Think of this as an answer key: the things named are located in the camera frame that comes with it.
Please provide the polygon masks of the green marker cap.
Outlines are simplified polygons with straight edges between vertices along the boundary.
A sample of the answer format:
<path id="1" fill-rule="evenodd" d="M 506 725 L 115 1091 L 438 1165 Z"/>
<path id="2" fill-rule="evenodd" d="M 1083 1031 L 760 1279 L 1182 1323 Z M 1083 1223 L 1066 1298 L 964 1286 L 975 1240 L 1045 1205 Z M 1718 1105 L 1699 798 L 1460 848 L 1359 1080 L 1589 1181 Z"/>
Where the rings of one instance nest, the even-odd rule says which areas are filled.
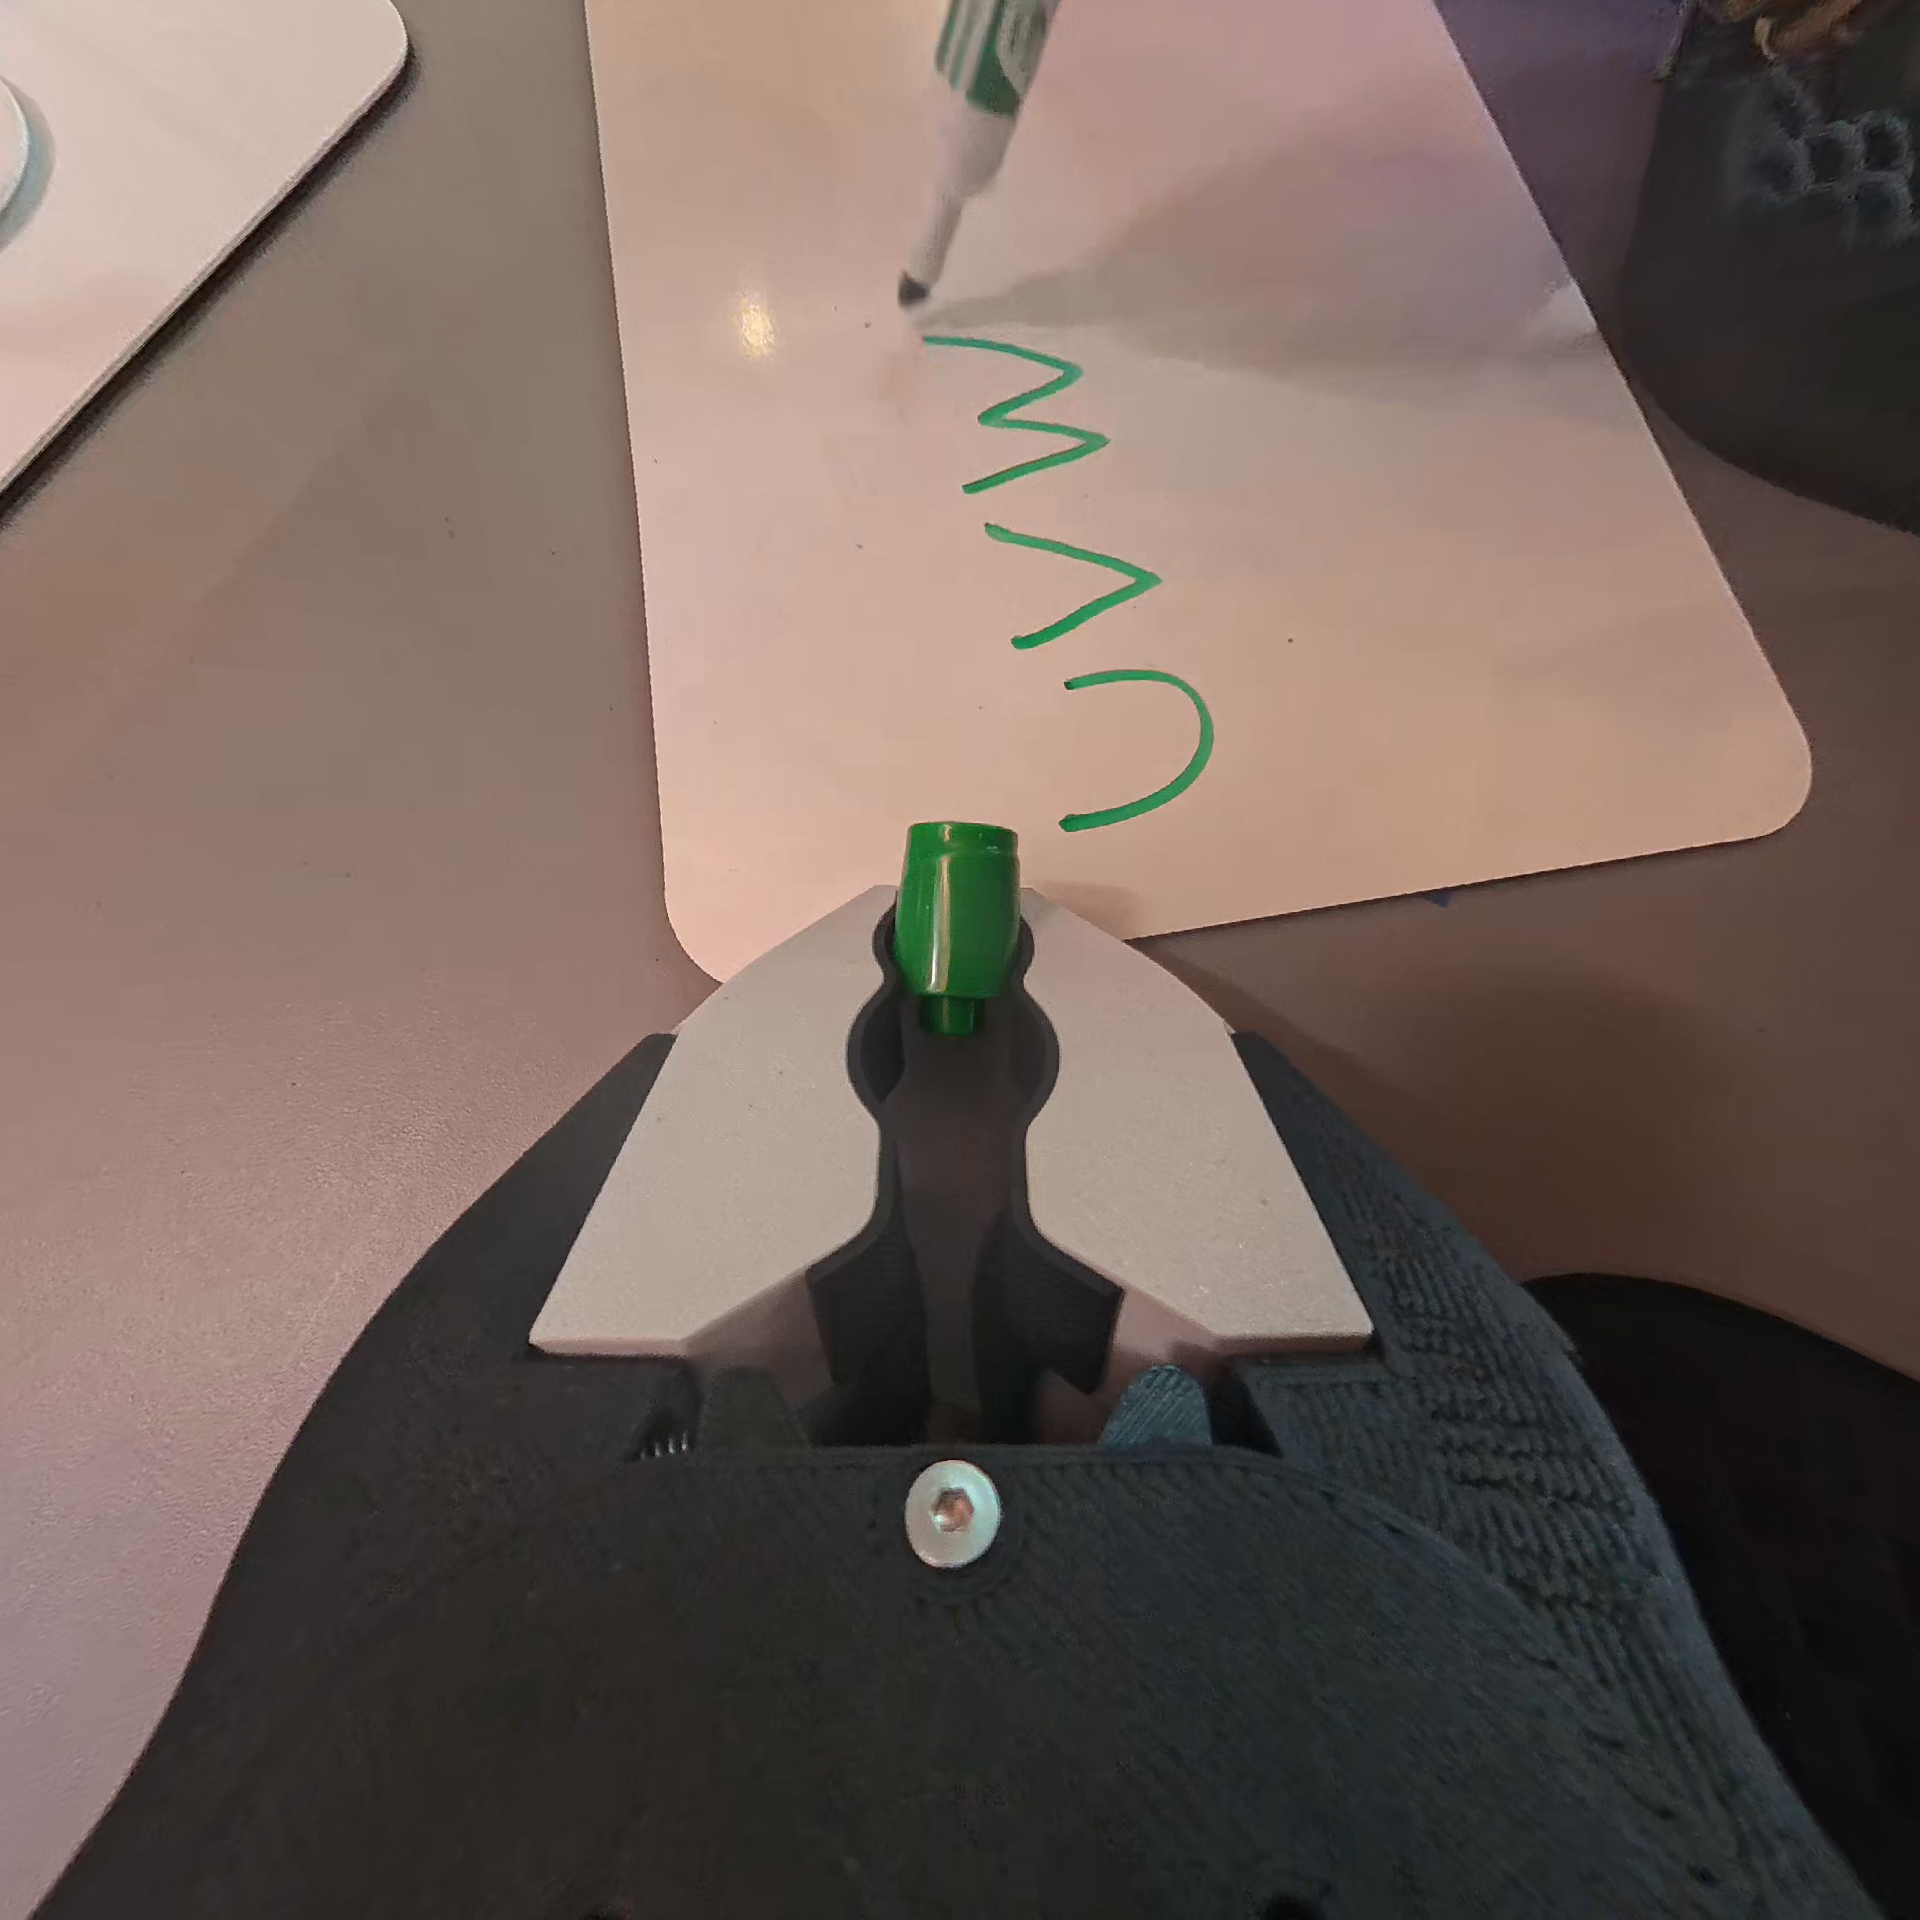
<path id="1" fill-rule="evenodd" d="M 941 1040 L 973 1034 L 1014 970 L 1020 937 L 1016 832 L 912 822 L 895 889 L 894 960 L 920 1029 Z"/>

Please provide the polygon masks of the white whiteboard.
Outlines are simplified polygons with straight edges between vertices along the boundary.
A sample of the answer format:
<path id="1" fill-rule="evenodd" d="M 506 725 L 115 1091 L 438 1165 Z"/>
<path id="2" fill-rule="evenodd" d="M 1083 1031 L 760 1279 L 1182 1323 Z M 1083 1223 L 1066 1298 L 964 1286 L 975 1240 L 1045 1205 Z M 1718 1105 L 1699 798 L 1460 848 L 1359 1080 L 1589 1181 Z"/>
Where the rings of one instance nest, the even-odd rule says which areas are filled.
<path id="1" fill-rule="evenodd" d="M 1775 832 L 1805 735 L 1431 5 L 1062 5 L 932 299 L 941 5 L 590 5 L 663 895 L 1020 834 L 1120 937 Z"/>

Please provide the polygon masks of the black knobbly rounded object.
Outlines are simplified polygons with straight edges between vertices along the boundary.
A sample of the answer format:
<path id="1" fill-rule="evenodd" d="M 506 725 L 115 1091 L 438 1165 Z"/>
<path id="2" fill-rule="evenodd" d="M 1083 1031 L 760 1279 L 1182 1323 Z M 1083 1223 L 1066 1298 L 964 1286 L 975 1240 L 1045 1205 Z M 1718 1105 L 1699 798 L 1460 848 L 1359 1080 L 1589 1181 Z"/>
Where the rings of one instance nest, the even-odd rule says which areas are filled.
<path id="1" fill-rule="evenodd" d="M 1918 5 L 1685 5 L 1618 287 L 1702 447 L 1918 528 Z"/>

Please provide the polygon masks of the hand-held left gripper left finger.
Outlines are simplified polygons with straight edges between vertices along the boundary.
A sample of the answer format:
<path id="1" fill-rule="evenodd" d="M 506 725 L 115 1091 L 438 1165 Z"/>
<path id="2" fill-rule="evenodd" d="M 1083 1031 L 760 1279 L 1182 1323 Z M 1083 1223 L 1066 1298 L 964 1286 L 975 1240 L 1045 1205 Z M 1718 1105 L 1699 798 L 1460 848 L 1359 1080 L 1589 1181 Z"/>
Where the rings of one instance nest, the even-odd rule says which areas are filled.
<path id="1" fill-rule="evenodd" d="M 816 1431 L 928 1423 L 928 1306 L 886 1105 L 895 890 L 771 949 L 667 1037 L 533 1323 L 555 1358 L 767 1373 Z"/>

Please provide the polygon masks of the green whiteboard marker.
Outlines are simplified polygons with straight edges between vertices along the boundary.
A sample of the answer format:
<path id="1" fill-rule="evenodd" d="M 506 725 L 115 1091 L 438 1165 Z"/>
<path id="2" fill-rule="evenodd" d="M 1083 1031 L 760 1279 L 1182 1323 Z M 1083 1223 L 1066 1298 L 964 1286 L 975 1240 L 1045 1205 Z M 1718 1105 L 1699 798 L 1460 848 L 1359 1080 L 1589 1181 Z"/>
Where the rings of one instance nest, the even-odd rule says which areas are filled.
<path id="1" fill-rule="evenodd" d="M 936 289 L 970 205 L 997 179 L 1056 13 L 1056 2 L 948 2 L 932 57 L 931 193 L 895 281 L 902 313 Z"/>

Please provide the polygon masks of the white table sign stand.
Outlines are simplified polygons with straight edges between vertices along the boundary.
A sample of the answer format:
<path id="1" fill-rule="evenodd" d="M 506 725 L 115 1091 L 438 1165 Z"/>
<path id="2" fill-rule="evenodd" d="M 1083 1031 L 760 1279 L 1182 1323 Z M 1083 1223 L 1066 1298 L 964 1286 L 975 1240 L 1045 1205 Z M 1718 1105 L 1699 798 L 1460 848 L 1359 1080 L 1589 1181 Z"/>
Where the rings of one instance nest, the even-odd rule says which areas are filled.
<path id="1" fill-rule="evenodd" d="M 388 2 L 6 2 L 11 487 L 392 89 Z"/>

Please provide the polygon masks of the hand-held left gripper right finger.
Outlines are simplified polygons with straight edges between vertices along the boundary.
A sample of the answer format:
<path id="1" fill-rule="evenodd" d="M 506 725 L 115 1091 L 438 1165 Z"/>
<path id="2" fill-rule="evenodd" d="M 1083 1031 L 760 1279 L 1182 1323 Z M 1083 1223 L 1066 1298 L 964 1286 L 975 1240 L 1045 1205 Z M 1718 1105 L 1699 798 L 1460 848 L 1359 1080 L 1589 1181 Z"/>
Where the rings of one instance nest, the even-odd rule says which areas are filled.
<path id="1" fill-rule="evenodd" d="M 1349 1360 L 1376 1320 L 1229 1024 L 1176 976 L 1021 894 L 1020 1091 L 972 1286 L 983 1421 L 1090 1421 L 1141 1373 Z"/>

